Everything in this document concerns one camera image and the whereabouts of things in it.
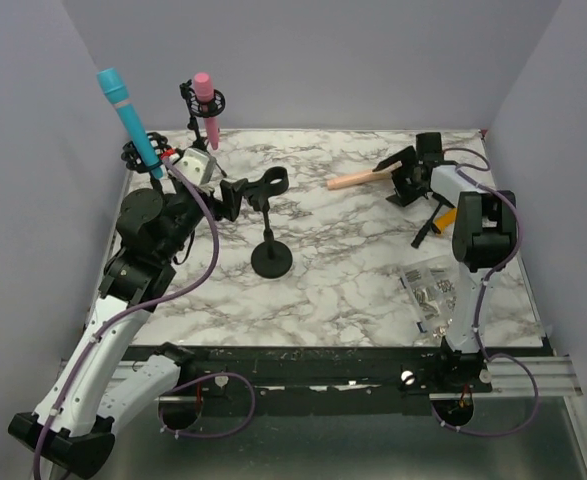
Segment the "beige microphone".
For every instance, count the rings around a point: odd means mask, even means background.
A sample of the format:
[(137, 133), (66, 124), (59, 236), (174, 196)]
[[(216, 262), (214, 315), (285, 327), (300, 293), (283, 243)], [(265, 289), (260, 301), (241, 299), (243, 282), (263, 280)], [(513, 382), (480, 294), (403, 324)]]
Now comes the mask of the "beige microphone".
[(401, 166), (401, 161), (392, 163), (386, 161), (380, 162), (371, 170), (365, 170), (329, 179), (326, 182), (326, 187), (328, 190), (340, 190), (352, 186), (385, 180), (390, 178), (392, 173)]

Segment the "black clip mic stand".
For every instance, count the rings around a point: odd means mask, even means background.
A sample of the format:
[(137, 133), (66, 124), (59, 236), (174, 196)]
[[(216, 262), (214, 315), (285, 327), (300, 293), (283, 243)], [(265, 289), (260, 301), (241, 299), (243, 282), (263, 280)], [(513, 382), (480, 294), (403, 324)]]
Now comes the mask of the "black clip mic stand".
[(262, 278), (280, 278), (292, 267), (292, 252), (287, 245), (275, 239), (269, 219), (269, 200), (285, 193), (288, 188), (287, 170), (276, 166), (269, 168), (259, 180), (248, 182), (243, 191), (243, 198), (254, 211), (262, 214), (264, 222), (263, 241), (251, 255), (251, 266)]

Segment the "black shock-mount mic stand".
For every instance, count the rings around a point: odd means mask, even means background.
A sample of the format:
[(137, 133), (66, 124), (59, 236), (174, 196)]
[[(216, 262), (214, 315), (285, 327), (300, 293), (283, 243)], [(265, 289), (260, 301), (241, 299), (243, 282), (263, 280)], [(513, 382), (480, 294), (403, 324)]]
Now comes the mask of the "black shock-mount mic stand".
[(171, 146), (167, 137), (161, 135), (159, 132), (148, 132), (147, 137), (156, 155), (156, 160), (151, 164), (151, 166), (147, 166), (144, 163), (141, 155), (138, 153), (137, 148), (132, 141), (127, 142), (122, 147), (120, 158), (125, 163), (128, 170), (137, 172), (139, 174), (147, 173), (150, 176), (151, 187), (155, 191), (162, 194), (163, 188), (161, 186), (161, 182), (152, 173), (152, 167), (158, 167), (159, 169), (162, 169), (163, 163), (161, 161), (161, 156), (170, 150)]

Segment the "blue microphone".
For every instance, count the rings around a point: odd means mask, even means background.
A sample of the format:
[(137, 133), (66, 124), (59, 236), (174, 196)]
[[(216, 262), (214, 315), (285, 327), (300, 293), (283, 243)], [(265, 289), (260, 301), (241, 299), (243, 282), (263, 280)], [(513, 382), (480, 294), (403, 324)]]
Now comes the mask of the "blue microphone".
[(97, 81), (104, 96), (117, 112), (144, 166), (154, 179), (161, 179), (163, 177), (162, 163), (155, 153), (155, 149), (132, 104), (130, 94), (121, 75), (115, 68), (109, 68), (97, 73)]

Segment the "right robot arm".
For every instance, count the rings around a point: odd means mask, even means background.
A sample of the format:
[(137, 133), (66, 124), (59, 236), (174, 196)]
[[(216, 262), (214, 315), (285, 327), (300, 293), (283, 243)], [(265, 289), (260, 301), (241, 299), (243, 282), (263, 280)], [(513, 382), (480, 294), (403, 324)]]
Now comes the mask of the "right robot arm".
[(416, 135), (415, 144), (380, 162), (389, 168), (394, 193), (387, 200), (407, 207), (432, 196), (440, 205), (456, 209), (452, 252), (459, 264), (457, 299), (452, 322), (443, 336), (429, 373), (442, 390), (453, 392), (479, 376), (486, 352), (482, 343), (483, 303), (493, 277), (520, 248), (516, 197), (495, 190), (464, 172), (471, 165), (445, 158), (438, 132)]

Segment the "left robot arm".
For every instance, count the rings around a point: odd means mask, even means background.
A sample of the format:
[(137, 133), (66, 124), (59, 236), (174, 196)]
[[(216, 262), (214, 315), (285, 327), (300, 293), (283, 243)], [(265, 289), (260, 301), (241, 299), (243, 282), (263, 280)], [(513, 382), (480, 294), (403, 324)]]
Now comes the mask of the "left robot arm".
[(32, 412), (18, 413), (8, 432), (33, 452), (34, 479), (59, 468), (65, 477), (94, 477), (106, 463), (117, 435), (158, 395), (187, 393), (193, 368), (172, 345), (152, 355), (140, 371), (115, 388), (113, 374), (157, 306), (201, 286), (213, 273), (220, 253), (214, 234), (212, 259), (202, 276), (174, 293), (174, 259), (201, 221), (211, 229), (233, 221), (242, 203), (243, 182), (221, 183), (216, 199), (181, 178), (166, 193), (158, 182), (129, 192), (116, 222), (120, 247), (107, 261), (96, 312), (51, 390)]

